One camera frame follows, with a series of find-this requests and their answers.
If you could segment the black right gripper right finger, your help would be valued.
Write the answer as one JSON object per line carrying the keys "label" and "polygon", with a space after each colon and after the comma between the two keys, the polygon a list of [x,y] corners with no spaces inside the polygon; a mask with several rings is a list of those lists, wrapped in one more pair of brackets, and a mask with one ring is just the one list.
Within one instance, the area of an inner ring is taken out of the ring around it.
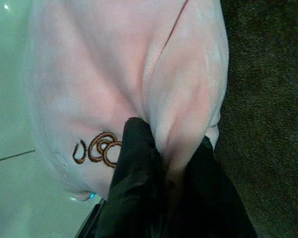
{"label": "black right gripper right finger", "polygon": [[255,238],[257,234],[233,183],[204,137],[188,163],[172,238]]}

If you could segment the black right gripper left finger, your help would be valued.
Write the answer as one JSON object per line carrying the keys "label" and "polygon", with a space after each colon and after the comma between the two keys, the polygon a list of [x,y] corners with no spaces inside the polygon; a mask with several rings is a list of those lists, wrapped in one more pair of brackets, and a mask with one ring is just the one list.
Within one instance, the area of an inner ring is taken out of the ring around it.
{"label": "black right gripper left finger", "polygon": [[165,223],[166,190],[162,157],[150,126],[129,118],[121,151],[101,210],[97,238],[159,238]]}

